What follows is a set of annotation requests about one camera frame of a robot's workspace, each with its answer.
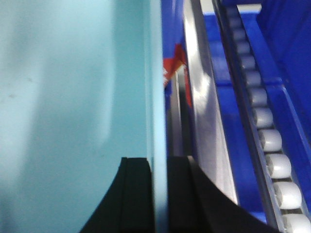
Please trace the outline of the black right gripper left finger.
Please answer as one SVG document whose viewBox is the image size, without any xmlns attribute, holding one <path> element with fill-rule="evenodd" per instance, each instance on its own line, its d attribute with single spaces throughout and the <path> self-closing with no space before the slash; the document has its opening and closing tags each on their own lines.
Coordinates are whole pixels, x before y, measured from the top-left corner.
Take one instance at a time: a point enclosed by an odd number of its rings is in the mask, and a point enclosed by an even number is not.
<svg viewBox="0 0 311 233">
<path fill-rule="evenodd" d="M 153 233 L 151 170 L 146 158 L 121 159 L 102 201 L 82 233 Z"/>
</svg>

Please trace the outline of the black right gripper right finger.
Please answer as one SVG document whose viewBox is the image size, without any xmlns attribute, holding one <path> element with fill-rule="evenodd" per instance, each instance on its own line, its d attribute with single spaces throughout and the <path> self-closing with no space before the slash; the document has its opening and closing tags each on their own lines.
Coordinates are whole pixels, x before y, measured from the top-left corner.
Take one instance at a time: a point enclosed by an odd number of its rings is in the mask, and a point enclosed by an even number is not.
<svg viewBox="0 0 311 233">
<path fill-rule="evenodd" d="M 275 233 L 230 200 L 192 157 L 167 159 L 172 233 Z"/>
</svg>

